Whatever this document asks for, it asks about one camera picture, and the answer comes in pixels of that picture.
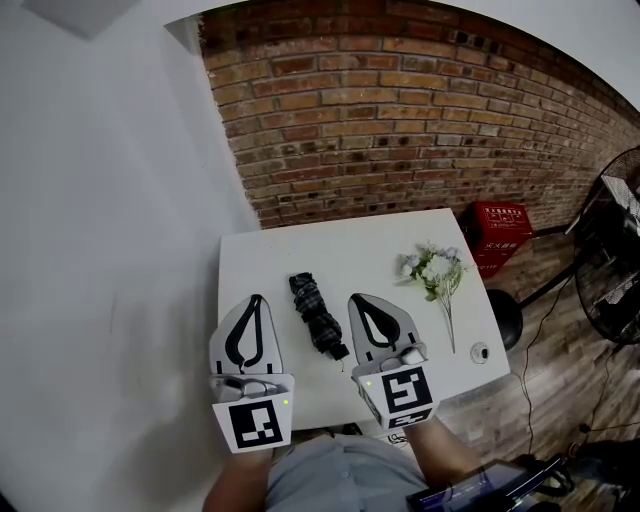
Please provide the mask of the white table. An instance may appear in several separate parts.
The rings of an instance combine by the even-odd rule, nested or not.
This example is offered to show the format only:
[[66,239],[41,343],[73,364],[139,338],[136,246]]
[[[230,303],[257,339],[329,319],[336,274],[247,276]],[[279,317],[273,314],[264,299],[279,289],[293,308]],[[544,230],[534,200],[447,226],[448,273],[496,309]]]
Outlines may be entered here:
[[[419,286],[397,286],[395,263],[417,244],[458,247],[469,266],[453,296],[456,353],[444,313],[425,300]],[[295,311],[288,278],[309,272],[328,311],[352,343],[347,304],[354,293],[386,299],[406,311],[426,345],[428,382],[443,399],[456,397],[507,375],[509,363],[486,289],[459,225],[449,209],[397,213],[226,236],[221,241],[218,316],[253,294],[268,302],[285,372],[295,378],[293,427],[296,430],[366,421],[372,414],[359,397],[351,370],[314,349],[308,328]],[[476,364],[471,347],[489,347],[485,364]]]

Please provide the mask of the black tablet device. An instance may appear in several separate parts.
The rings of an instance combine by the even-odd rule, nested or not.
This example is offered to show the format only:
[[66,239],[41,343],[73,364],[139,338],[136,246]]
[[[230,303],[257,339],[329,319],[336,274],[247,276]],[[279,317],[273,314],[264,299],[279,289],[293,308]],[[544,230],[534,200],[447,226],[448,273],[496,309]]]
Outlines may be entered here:
[[547,461],[522,455],[513,462],[494,460],[454,484],[406,501],[411,512],[560,512],[552,500],[574,488],[561,455]]

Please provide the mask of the person's right forearm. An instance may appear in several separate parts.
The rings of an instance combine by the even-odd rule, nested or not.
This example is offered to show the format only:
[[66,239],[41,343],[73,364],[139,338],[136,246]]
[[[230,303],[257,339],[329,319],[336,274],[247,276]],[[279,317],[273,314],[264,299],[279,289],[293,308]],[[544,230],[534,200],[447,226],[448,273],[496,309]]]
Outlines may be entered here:
[[479,469],[480,458],[436,416],[404,428],[424,480],[429,487],[443,487]]

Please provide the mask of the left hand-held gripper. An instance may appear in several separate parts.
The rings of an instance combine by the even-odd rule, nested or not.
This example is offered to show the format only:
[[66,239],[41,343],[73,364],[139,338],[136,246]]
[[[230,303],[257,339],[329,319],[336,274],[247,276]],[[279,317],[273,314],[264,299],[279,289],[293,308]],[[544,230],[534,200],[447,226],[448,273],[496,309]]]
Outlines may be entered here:
[[212,409],[229,451],[289,445],[295,380],[280,374],[279,341],[263,296],[246,297],[222,318],[209,342],[209,362],[220,375],[210,379]]

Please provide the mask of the red plastic box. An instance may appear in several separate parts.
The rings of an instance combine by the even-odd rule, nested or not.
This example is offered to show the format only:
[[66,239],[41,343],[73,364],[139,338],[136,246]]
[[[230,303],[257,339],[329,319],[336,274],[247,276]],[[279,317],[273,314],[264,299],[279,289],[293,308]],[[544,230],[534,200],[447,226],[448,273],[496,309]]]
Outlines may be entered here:
[[474,202],[459,223],[482,278],[494,276],[533,237],[526,210],[519,204]]

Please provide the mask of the dark plaid umbrella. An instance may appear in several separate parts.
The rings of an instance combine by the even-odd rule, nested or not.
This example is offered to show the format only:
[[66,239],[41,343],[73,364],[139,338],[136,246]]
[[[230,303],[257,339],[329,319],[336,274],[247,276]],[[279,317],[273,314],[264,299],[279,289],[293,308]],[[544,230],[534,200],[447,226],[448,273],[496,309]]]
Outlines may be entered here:
[[324,356],[344,364],[350,351],[343,342],[343,330],[328,311],[317,282],[309,272],[288,278],[295,309],[307,326],[314,348]]

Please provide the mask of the artificial white flower bouquet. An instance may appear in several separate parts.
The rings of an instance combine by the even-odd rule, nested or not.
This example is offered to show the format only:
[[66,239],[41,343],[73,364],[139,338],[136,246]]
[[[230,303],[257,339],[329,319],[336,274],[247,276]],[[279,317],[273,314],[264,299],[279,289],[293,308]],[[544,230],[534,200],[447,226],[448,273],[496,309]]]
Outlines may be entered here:
[[435,302],[444,313],[452,353],[456,353],[453,324],[453,296],[469,269],[458,247],[443,248],[431,242],[417,244],[408,254],[399,254],[395,263],[397,286],[419,286],[425,300]]

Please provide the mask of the person's left forearm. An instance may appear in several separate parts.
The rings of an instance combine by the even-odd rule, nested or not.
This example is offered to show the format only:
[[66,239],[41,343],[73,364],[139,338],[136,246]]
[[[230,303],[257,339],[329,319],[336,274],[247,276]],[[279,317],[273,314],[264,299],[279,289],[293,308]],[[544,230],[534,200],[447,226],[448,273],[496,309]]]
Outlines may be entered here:
[[230,455],[202,512],[265,512],[273,456],[273,449]]

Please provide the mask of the black pedestal fan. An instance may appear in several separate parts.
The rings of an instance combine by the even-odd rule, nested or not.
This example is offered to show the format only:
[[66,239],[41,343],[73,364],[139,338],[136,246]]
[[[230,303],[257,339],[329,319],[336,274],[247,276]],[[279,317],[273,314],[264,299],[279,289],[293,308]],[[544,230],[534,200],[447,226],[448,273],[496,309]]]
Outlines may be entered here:
[[[614,158],[594,183],[602,175],[622,178],[640,201],[640,146]],[[623,346],[640,344],[640,236],[631,229],[631,216],[605,193],[569,234],[573,261],[538,290],[520,301],[502,290],[488,291],[506,349],[522,335],[523,310],[570,280],[603,338]]]

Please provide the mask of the person's light blue shirt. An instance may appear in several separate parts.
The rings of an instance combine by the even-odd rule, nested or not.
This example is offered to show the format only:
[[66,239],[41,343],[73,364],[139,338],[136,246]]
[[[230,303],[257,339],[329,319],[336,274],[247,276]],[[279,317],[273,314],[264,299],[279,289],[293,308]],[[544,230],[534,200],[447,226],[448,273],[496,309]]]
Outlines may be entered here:
[[427,488],[402,450],[364,436],[321,435],[289,449],[271,468],[266,512],[409,512]]

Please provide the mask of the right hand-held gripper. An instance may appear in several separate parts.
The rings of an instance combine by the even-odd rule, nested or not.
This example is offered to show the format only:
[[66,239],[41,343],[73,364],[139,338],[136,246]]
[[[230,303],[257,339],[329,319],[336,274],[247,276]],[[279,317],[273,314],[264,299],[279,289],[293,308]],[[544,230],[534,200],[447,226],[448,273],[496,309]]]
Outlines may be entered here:
[[384,430],[405,428],[433,416],[426,347],[411,316],[377,296],[348,301],[356,359],[351,374],[360,397]]

